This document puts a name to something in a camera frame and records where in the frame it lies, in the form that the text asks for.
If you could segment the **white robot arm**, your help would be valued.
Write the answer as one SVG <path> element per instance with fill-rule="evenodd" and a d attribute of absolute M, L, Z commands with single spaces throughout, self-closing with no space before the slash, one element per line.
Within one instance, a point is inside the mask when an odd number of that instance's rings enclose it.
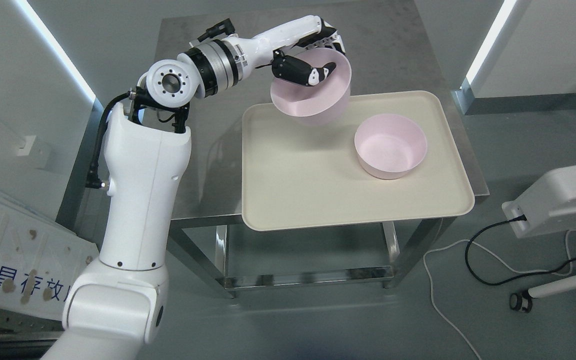
<path fill-rule="evenodd" d="M 334 71 L 285 55 L 294 47 L 345 52 L 338 30 L 306 15 L 240 38 L 229 19 L 205 30 L 175 59 L 155 62 L 135 89 L 103 110 L 86 186 L 105 189 L 110 208 L 102 247 L 70 287 L 64 332 L 44 360 L 134 360 L 160 330 L 169 292 L 170 221 L 190 161 L 186 125 L 193 98 L 235 87 L 254 69 L 313 87 Z"/>

